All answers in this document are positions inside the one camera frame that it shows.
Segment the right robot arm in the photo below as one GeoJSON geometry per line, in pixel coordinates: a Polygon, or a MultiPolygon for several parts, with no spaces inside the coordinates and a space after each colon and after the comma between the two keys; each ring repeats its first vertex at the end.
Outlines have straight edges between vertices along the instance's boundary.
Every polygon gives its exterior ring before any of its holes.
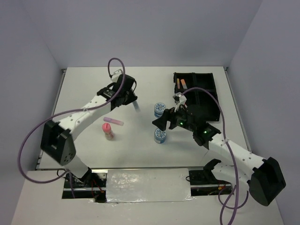
{"type": "Polygon", "coordinates": [[[196,105],[165,109],[152,124],[162,131],[176,127],[191,131],[195,142],[213,153],[214,158],[204,167],[204,179],[208,183],[217,180],[239,183],[263,206],[269,206],[286,187],[276,159],[255,155],[225,138],[219,129],[204,119],[196,105]]]}

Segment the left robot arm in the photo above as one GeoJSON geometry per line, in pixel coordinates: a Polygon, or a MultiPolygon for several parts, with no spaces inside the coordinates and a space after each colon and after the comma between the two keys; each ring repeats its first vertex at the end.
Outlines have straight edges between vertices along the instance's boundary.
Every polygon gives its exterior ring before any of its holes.
{"type": "Polygon", "coordinates": [[[48,120],[43,129],[41,149],[75,177],[81,187],[99,177],[76,155],[74,141],[88,126],[121,105],[137,100],[129,75],[115,75],[112,83],[100,89],[95,97],[78,112],[55,122],[48,120]]]}

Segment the orange cap highlighter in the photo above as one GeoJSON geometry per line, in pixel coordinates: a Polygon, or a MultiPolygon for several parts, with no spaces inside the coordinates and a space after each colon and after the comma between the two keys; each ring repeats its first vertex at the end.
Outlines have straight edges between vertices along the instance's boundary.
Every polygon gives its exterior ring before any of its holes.
{"type": "Polygon", "coordinates": [[[187,90],[188,87],[187,87],[187,85],[186,85],[185,80],[184,80],[184,79],[181,79],[180,82],[181,82],[181,85],[182,85],[183,89],[187,90]]]}

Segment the blue cap highlighter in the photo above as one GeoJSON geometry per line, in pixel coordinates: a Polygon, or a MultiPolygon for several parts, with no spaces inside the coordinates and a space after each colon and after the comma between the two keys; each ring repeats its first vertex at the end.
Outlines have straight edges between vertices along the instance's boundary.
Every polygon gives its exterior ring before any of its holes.
{"type": "Polygon", "coordinates": [[[133,106],[134,106],[135,111],[136,111],[137,113],[140,112],[140,107],[139,107],[138,102],[137,102],[137,101],[134,101],[132,104],[133,104],[133,106]]]}

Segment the pink lid small bottle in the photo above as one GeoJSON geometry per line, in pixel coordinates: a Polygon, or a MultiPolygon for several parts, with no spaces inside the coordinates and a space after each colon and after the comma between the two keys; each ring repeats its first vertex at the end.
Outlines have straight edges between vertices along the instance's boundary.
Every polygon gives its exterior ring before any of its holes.
{"type": "Polygon", "coordinates": [[[107,140],[112,140],[114,138],[114,133],[113,133],[111,125],[109,123],[104,123],[102,125],[102,130],[103,130],[107,140]]]}

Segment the blue paint jar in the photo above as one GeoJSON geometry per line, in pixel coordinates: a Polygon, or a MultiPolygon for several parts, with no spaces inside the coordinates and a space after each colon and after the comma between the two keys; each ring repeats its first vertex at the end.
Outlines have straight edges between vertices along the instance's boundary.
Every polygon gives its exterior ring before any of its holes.
{"type": "Polygon", "coordinates": [[[156,103],[154,105],[154,115],[156,118],[159,118],[162,116],[166,109],[166,105],[164,103],[156,103]]]}
{"type": "Polygon", "coordinates": [[[166,131],[162,131],[159,128],[155,129],[154,131],[154,141],[156,143],[162,144],[165,142],[167,137],[167,132],[166,131]]]}

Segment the purple cap highlighter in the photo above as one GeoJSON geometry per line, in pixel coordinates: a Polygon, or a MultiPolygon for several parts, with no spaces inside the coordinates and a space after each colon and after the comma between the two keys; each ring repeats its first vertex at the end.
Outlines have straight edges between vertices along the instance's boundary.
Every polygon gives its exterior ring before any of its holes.
{"type": "Polygon", "coordinates": [[[107,123],[112,123],[112,124],[115,124],[115,125],[119,125],[119,126],[123,126],[124,125],[123,121],[112,119],[112,118],[109,118],[109,117],[104,117],[103,121],[105,121],[107,123]]]}

